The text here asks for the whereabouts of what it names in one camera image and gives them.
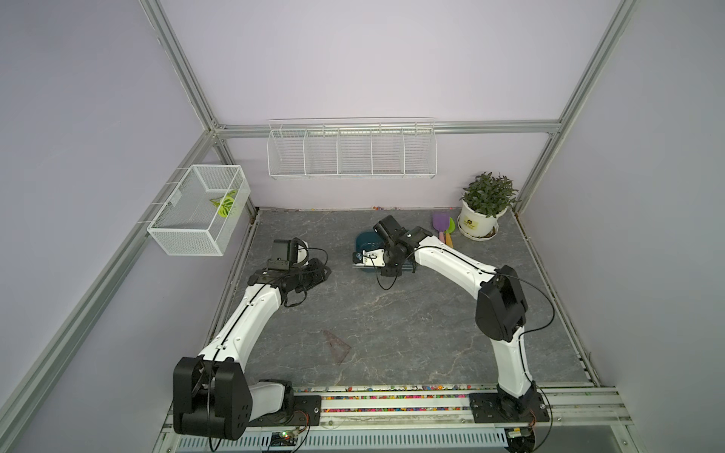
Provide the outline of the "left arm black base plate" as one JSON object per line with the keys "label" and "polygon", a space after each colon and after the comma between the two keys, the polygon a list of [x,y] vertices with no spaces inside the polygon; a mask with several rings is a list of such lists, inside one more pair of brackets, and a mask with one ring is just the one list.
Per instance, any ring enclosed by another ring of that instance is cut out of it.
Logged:
{"label": "left arm black base plate", "polygon": [[322,398],[320,396],[294,396],[292,402],[285,402],[283,407],[276,413],[270,413],[251,419],[251,427],[290,427],[290,426],[312,426],[320,423],[322,414]]}

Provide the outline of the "teal plastic storage box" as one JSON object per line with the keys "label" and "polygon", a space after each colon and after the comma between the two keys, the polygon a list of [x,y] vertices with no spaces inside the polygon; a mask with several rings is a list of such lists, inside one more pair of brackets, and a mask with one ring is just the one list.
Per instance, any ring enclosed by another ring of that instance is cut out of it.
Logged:
{"label": "teal plastic storage box", "polygon": [[[361,250],[374,250],[374,249],[379,249],[379,248],[385,249],[385,245],[386,245],[386,243],[373,230],[368,230],[357,236],[354,252],[361,251]],[[377,268],[356,267],[356,266],[354,266],[354,267],[362,269],[364,271],[368,271],[368,272],[374,272],[374,271],[379,272],[379,269],[377,269]]]}

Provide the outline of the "pink triangle ruler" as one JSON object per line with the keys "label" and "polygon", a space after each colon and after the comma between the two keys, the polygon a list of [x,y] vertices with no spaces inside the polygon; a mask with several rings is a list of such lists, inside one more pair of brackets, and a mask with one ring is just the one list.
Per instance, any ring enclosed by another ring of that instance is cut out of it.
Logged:
{"label": "pink triangle ruler", "polygon": [[342,364],[349,356],[352,347],[329,330],[323,330],[322,333],[334,362],[338,365]]}

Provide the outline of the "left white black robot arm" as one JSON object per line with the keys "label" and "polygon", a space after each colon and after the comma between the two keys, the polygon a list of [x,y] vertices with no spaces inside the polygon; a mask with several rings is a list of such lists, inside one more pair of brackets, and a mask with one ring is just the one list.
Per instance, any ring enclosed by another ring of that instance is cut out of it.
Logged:
{"label": "left white black robot arm", "polygon": [[181,358],[174,369],[175,433],[236,441],[264,417],[295,419],[292,384],[278,379],[249,384],[247,361],[288,294],[307,294],[331,273],[322,260],[312,259],[288,270],[258,270],[250,277],[241,302],[211,343],[196,356]]}

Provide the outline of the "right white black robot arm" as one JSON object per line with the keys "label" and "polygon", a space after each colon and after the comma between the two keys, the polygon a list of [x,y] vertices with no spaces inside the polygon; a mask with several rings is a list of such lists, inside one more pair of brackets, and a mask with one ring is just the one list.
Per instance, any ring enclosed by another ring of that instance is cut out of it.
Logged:
{"label": "right white black robot arm", "polygon": [[523,403],[535,392],[523,336],[529,309],[517,272],[494,268],[455,250],[424,228],[406,230],[388,216],[373,226],[383,241],[374,262],[385,277],[399,277],[407,262],[432,269],[476,300],[475,323],[492,344],[498,369],[498,393]]}

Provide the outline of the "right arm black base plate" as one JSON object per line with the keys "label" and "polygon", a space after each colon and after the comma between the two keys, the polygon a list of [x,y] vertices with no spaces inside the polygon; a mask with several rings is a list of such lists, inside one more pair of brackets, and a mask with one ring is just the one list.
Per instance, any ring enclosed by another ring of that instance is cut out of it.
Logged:
{"label": "right arm black base plate", "polygon": [[477,424],[533,425],[551,420],[545,399],[538,392],[528,392],[521,398],[505,393],[474,393],[469,395],[469,403]]}

